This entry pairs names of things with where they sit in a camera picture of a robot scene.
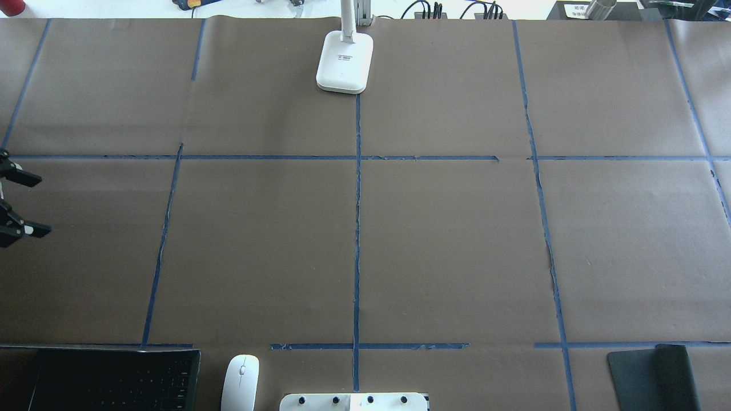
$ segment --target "white mouse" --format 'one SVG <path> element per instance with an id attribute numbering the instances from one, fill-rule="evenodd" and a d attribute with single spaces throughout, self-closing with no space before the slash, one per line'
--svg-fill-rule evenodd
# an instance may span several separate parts
<path id="1" fill-rule="evenodd" d="M 259 380 L 259 358 L 236 355 L 229 362 L 221 395 L 221 411 L 254 411 Z"/>

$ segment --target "white pole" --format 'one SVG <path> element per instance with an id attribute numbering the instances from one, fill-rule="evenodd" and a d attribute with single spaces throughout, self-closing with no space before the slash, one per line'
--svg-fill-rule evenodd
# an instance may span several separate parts
<path id="1" fill-rule="evenodd" d="M 340 14 L 343 23 L 343 34 L 340 40 L 346 43 L 355 43 L 355 9 L 353 0 L 340 0 Z"/>

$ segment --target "white sticker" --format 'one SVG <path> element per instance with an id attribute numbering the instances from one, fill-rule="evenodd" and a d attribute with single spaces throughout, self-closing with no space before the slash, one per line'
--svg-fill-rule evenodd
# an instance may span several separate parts
<path id="1" fill-rule="evenodd" d="M 585 4 L 564 4 L 564 9 L 568 18 L 581 18 L 584 20 L 587 18 Z"/>

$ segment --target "red cylinder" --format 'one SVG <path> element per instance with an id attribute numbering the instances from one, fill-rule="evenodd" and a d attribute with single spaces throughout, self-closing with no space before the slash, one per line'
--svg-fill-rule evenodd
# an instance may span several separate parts
<path id="1" fill-rule="evenodd" d="M 0 11 L 6 16 L 19 15 L 26 9 L 24 0 L 0 0 Z"/>

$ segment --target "laptop keyboard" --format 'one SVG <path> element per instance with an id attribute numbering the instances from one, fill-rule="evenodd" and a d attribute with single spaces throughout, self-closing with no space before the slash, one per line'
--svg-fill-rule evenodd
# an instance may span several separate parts
<path id="1" fill-rule="evenodd" d="M 42 352 L 31 411 L 192 410 L 200 352 Z"/>

